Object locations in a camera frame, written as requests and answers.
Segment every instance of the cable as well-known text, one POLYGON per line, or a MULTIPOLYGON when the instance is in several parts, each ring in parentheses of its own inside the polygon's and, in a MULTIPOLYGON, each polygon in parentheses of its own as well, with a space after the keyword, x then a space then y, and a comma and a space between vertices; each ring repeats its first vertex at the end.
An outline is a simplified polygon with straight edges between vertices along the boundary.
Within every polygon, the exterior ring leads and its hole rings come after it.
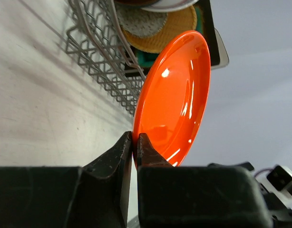
POLYGON ((273 169, 271 168, 265 168, 265 169, 262 169, 262 170, 259 170, 257 171, 255 174, 254 174, 254 177, 258 177, 260 174, 263 174, 264 172, 271 172, 273 169))

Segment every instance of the plate rim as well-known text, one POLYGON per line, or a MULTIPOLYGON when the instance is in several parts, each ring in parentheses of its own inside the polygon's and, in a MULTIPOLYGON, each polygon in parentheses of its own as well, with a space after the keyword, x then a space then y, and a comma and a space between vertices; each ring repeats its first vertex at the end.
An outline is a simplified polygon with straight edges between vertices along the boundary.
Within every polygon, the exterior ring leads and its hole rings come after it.
MULTIPOLYGON (((152 71, 154 71, 155 69, 157 69, 160 64, 161 64, 161 61, 164 59, 164 56, 166 55, 166 53, 169 51, 168 47, 172 44, 174 44, 175 42, 177 42, 183 35, 186 35, 186 34, 192 34, 192 33, 196 33, 202 40, 203 42, 205 43, 206 45, 206 48, 207 48, 207 53, 208 53, 208 59, 209 59, 209 75, 207 76, 208 77, 208 88, 207 88, 207 93, 206 93, 206 102, 205 102, 205 106, 204 106, 204 109, 203 109, 203 113, 202 113, 202 116, 200 118, 200 125, 201 125, 201 122, 202 122, 202 119, 203 119, 203 116, 204 116, 204 113, 205 113, 205 109, 206 109, 206 106, 207 106, 207 100, 208 100, 208 95, 209 95, 209 90, 210 90, 210 81, 211 81, 211 64, 210 64, 210 53, 209 53, 209 49, 208 49, 208 45, 207 45, 207 42, 205 40, 205 38, 203 37, 203 35, 197 31, 194 31, 194 30, 189 30, 189 31, 185 31, 181 34, 179 34, 178 36, 176 36, 165 48, 164 50, 160 53, 160 55, 157 57, 155 63, 153 64, 153 66, 151 67, 150 71, 148 74, 152 73, 152 71)), ((146 100, 146 97, 147 97, 147 91, 149 90, 149 87, 151 86, 151 82, 153 80, 153 77, 148 77, 146 78, 145 82, 144 82, 144 85, 146 85, 146 89, 143 89, 141 90, 141 93, 140 93, 140 96, 138 98, 138 102, 137 102, 137 105, 136 105, 136 111, 135 111, 135 115, 134 115, 134 121, 133 121, 133 131, 132 131, 132 137, 133 137, 133 143, 134 143, 134 147, 136 148, 136 143, 137 143, 137 140, 138 140, 138 135, 136 135, 136 131, 139 130, 140 128, 140 125, 141 125, 141 116, 142 116, 142 112, 143 112, 143 107, 144 107, 144 101, 146 100)), ((195 140, 195 137, 197 135, 197 133, 199 132, 199 128, 200 126, 198 127, 195 135, 194 135, 194 140, 195 140)), ((184 156, 183 158, 177 163, 176 166, 179 166, 183 160, 185 159, 185 157, 187 156, 188 152, 190 151, 191 147, 192 147, 192 144, 193 144, 193 141, 189 144, 188 148, 187 148, 187 151, 185 151, 184 153, 184 156)))
POLYGON ((178 7, 166 7, 164 9, 154 9, 151 7, 152 5, 147 6, 147 7, 142 7, 141 9, 146 10, 146 11, 150 11, 150 12, 156 12, 156 13, 164 13, 164 12, 168 13, 168 12, 175 12, 175 11, 183 10, 185 8, 188 8, 192 5, 194 5, 198 1, 199 0, 188 0, 187 3, 183 3, 182 5, 180 5, 178 7))

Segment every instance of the metal wire basket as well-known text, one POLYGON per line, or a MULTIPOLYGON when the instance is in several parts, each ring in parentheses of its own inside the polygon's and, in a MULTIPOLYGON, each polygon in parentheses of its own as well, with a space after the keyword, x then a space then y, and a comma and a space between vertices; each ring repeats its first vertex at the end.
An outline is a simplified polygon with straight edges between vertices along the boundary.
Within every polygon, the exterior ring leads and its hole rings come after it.
POLYGON ((114 1, 68 2, 75 25, 66 31, 66 53, 133 115, 146 77, 121 31, 114 1), (134 69, 125 70, 125 64, 134 69), (134 72, 139 76, 125 77, 134 72))

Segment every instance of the white wall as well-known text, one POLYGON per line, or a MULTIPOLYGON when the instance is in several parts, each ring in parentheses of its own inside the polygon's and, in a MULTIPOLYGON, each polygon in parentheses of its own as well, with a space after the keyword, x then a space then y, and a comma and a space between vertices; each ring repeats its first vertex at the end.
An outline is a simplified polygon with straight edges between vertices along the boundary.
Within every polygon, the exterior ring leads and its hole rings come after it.
POLYGON ((292 0, 211 0, 230 64, 212 72, 183 165, 250 161, 292 170, 292 0))

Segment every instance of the round straw mat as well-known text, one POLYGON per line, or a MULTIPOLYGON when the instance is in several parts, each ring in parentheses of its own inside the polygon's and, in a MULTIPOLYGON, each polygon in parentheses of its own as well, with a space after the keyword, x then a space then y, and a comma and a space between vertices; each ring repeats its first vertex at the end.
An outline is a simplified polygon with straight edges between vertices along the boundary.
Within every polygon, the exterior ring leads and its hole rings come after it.
POLYGON ((193 6, 186 9, 170 12, 167 22, 157 34, 152 37, 140 38, 123 29, 127 41, 135 48, 148 52, 160 53, 167 44, 184 31, 195 30, 197 14, 193 6))
POLYGON ((116 7, 122 29, 130 34, 146 38, 157 34, 167 22, 167 13, 155 13, 142 9, 116 7))

